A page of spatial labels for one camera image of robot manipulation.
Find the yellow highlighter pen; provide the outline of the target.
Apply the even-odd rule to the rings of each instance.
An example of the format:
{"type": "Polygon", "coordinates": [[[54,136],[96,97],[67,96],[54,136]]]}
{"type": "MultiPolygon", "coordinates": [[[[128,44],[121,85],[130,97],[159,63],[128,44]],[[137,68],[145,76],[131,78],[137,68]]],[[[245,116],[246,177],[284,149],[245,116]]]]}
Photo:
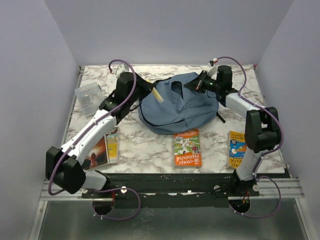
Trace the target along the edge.
{"type": "Polygon", "coordinates": [[[161,104],[164,102],[164,99],[162,98],[162,96],[160,95],[160,93],[158,92],[158,90],[156,89],[157,83],[153,82],[153,87],[151,89],[151,93],[154,95],[154,97],[156,98],[156,100],[161,104]]]}

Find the blue student backpack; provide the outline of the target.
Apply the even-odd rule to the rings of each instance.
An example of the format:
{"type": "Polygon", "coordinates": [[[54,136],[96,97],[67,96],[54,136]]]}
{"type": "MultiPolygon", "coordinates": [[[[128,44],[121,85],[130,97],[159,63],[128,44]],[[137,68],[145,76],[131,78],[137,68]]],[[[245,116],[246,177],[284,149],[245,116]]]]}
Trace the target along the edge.
{"type": "Polygon", "coordinates": [[[152,132],[159,135],[174,135],[197,129],[219,115],[219,102],[213,92],[199,93],[184,87],[196,79],[195,72],[178,74],[157,80],[155,89],[163,98],[159,102],[153,93],[140,101],[138,117],[152,132]]]}

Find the orange treehouse book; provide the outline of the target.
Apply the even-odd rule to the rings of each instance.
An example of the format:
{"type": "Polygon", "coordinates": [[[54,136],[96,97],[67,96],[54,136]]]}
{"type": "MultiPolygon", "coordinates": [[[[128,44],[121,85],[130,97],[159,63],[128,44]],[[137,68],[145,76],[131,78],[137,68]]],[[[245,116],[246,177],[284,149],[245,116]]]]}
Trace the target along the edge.
{"type": "Polygon", "coordinates": [[[174,134],[173,152],[176,167],[202,167],[199,130],[191,129],[174,134]]]}

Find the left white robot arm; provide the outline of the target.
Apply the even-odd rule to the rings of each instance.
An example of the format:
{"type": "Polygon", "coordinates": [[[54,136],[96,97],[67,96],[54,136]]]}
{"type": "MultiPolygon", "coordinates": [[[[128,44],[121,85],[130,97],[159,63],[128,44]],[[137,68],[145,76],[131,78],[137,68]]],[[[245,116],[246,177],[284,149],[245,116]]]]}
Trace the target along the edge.
{"type": "Polygon", "coordinates": [[[110,194],[108,177],[97,171],[83,169],[82,165],[94,146],[107,132],[115,128],[130,112],[131,106],[152,92],[155,84],[132,72],[123,72],[116,88],[106,97],[93,118],[71,140],[50,147],[45,156],[45,177],[49,181],[48,193],[53,196],[52,184],[62,191],[74,194],[80,189],[93,190],[99,197],[110,194]]]}

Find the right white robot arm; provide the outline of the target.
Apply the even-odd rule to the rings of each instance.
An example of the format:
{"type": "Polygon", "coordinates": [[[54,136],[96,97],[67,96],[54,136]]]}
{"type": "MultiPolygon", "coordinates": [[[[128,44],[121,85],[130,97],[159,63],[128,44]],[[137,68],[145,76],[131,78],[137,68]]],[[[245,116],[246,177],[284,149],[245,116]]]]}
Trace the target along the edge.
{"type": "Polygon", "coordinates": [[[280,146],[283,134],[279,127],[278,111],[274,107],[265,108],[250,102],[233,88],[233,71],[230,66],[220,65],[211,70],[216,72],[216,79],[203,70],[195,79],[185,83],[184,87],[202,94],[215,93],[215,98],[222,106],[245,119],[246,151],[240,166],[233,171],[230,183],[230,191],[241,196],[256,184],[262,157],[280,146]]]}

